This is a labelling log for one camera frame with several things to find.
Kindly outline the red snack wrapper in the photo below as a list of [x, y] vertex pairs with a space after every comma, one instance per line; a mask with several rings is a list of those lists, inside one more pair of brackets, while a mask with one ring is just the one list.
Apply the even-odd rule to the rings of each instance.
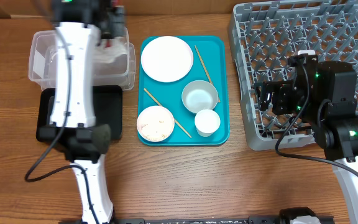
[[104, 47], [105, 47], [105, 48], [109, 48], [109, 47], [111, 47], [111, 42], [112, 42], [112, 40], [111, 40], [111, 39], [106, 39], [106, 42], [105, 42]]

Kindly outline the white napkin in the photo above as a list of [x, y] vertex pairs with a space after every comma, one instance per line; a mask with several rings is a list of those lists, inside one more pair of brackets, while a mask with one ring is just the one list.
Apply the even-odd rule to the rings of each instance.
[[111, 47], [105, 48], [102, 40], [94, 53], [94, 72], [97, 76], [117, 75], [126, 71], [127, 45], [112, 40]]

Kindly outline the white paper cup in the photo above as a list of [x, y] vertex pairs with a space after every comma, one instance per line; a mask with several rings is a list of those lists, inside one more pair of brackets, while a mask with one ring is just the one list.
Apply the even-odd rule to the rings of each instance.
[[201, 110], [195, 116], [196, 130], [202, 137], [209, 137], [215, 133], [220, 124], [220, 117], [214, 110]]

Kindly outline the grey bowl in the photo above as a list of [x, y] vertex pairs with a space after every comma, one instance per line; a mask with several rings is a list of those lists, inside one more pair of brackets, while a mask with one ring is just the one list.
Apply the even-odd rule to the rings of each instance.
[[185, 108], [193, 114], [201, 110], [212, 110], [218, 103], [218, 92], [210, 82], [195, 80], [184, 87], [181, 100]]

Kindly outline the small pink bowl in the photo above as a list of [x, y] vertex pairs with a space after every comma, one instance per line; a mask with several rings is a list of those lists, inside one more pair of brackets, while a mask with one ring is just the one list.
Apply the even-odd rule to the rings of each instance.
[[163, 106], [149, 106], [137, 117], [137, 131], [149, 142], [162, 142], [170, 137], [175, 122], [172, 113]]

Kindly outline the pile of rice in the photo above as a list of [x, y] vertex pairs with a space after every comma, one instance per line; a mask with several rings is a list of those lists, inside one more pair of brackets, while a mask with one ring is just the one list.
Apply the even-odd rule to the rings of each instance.
[[150, 119], [141, 124], [140, 130], [149, 141], [162, 141], [168, 137], [171, 130], [171, 124], [164, 119]]

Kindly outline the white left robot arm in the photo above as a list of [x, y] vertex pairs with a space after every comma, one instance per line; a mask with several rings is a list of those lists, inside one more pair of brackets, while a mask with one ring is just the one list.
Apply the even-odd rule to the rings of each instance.
[[[108, 124], [97, 124], [93, 104], [94, 51], [103, 39], [124, 35], [124, 9], [114, 1], [52, 1], [50, 22], [55, 30], [57, 80], [49, 123], [39, 134], [50, 145], [27, 171], [26, 182], [57, 172], [75, 173], [83, 214], [80, 223], [114, 223], [104, 169], [111, 142]], [[31, 173], [59, 146], [69, 161], [36, 178]]]

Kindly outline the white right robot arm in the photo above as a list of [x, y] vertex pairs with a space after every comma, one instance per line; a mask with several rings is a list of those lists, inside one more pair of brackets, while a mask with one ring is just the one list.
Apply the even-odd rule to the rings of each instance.
[[288, 59], [295, 69], [291, 80], [255, 84], [259, 109], [272, 105], [275, 115], [293, 114], [314, 131], [324, 158], [280, 152], [278, 155], [332, 165], [341, 186], [351, 223], [358, 223], [358, 114], [356, 113], [357, 73], [340, 61], [319, 62], [317, 55], [299, 54]]

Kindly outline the grey dishwasher rack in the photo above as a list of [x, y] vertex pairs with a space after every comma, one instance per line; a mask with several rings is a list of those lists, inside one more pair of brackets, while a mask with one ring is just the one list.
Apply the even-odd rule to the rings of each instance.
[[288, 115], [258, 109], [254, 86], [263, 81], [291, 79], [288, 57], [314, 50], [320, 61], [350, 63], [357, 72], [358, 1], [269, 1], [234, 6], [228, 28], [232, 59], [241, 90], [241, 110], [248, 146], [255, 151], [303, 147], [313, 131], [298, 121], [288, 136]]

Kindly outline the large pink plate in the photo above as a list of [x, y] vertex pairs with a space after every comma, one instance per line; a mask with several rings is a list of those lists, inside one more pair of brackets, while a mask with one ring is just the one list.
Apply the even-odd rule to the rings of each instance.
[[193, 66], [191, 47], [174, 36], [151, 40], [142, 50], [140, 62], [143, 71], [153, 80], [171, 83], [184, 78]]

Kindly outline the black plastic tray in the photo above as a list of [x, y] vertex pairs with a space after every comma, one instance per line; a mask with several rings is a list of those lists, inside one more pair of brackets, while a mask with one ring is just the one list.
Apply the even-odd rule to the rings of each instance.
[[[45, 89], [40, 96], [36, 130], [36, 139], [39, 142], [44, 142], [39, 136], [39, 129], [49, 124], [54, 96], [55, 88]], [[93, 105], [96, 125], [108, 124], [111, 129], [111, 140], [120, 140], [122, 135], [122, 88], [117, 85], [94, 86]]]

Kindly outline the right wooden chopstick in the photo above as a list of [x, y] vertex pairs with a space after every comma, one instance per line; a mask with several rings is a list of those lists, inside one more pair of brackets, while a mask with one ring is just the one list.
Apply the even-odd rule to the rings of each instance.
[[[205, 74], [206, 74], [206, 76], [207, 76], [208, 81], [210, 82], [210, 84], [212, 84], [213, 86], [215, 86], [214, 83], [213, 83], [213, 81], [212, 81], [212, 79], [211, 79], [211, 77], [210, 77], [210, 74], [209, 74], [209, 72], [208, 72], [208, 69], [206, 68], [206, 65], [204, 64], [204, 60], [203, 60], [203, 58], [202, 58], [202, 56], [201, 56], [201, 54], [200, 54], [200, 52], [199, 52], [199, 50], [198, 50], [198, 47], [197, 47], [196, 45], [194, 45], [194, 47], [195, 47], [196, 53], [197, 53], [197, 55], [198, 55], [198, 58], [199, 58], [199, 60], [200, 60], [200, 63], [201, 63], [201, 65], [202, 65], [202, 67], [203, 67], [203, 70], [204, 70], [204, 72], [205, 72]], [[218, 103], [220, 103], [220, 102], [221, 102], [221, 100], [220, 100], [220, 97], [219, 97], [219, 94], [218, 94]]]

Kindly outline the clear plastic bin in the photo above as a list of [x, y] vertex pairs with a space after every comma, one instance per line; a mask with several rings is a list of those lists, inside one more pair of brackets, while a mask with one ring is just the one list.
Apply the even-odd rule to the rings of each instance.
[[[41, 89], [56, 86], [58, 52], [53, 30], [34, 34], [29, 55], [28, 78]], [[129, 35], [103, 40], [97, 46], [94, 56], [93, 84], [119, 85], [131, 90], [135, 84], [135, 49], [129, 42]]]

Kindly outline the teal serving tray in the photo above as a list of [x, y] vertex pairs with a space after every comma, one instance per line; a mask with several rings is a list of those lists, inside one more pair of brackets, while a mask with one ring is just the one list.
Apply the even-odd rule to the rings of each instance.
[[230, 135], [226, 57], [212, 35], [149, 37], [140, 51], [139, 139], [149, 146], [217, 146]]

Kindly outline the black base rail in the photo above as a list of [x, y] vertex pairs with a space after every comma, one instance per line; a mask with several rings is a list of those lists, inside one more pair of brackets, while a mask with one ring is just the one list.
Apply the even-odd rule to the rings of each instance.
[[333, 216], [317, 216], [308, 207], [295, 207], [280, 210], [278, 215], [251, 215], [246, 218], [210, 218], [210, 219], [170, 219], [144, 220], [143, 218], [117, 219], [115, 224], [291, 224], [317, 223], [335, 224]]

